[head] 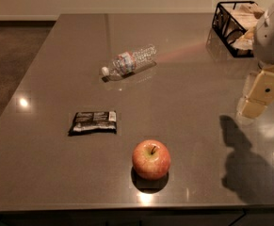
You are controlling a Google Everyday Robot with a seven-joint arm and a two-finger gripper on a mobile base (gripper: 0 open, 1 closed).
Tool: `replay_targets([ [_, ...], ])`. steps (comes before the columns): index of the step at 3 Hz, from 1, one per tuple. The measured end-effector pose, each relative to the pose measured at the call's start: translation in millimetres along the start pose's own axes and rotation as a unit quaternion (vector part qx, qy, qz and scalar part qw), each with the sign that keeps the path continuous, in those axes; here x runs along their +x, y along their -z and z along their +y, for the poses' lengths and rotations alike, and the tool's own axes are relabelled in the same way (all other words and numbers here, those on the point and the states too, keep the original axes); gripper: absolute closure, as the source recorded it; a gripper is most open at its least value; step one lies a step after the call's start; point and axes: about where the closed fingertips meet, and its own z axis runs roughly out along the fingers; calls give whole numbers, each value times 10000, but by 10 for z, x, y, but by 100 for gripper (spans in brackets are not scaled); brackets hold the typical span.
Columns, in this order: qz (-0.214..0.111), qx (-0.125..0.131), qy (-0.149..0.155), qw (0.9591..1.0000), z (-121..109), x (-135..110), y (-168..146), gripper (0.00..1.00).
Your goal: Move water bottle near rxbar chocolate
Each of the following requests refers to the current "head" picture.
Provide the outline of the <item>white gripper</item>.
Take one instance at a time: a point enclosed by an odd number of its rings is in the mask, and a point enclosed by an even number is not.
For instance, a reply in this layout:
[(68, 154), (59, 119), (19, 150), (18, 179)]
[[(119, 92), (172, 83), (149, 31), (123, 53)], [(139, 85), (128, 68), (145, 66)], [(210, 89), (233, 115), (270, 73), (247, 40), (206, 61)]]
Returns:
[[(253, 54), (265, 64), (274, 65), (274, 1), (259, 19), (253, 42)], [(262, 69), (255, 77), (247, 98), (241, 98), (237, 112), (255, 119), (274, 102), (274, 67)]]

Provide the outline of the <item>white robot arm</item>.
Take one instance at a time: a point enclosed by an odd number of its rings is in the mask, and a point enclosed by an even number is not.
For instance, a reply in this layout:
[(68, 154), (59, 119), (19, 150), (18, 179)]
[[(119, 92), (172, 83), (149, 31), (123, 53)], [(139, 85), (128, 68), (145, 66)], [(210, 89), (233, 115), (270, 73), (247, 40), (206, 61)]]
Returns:
[(247, 76), (237, 106), (237, 113), (248, 119), (259, 117), (274, 102), (274, 2), (254, 28), (253, 55), (260, 71)]

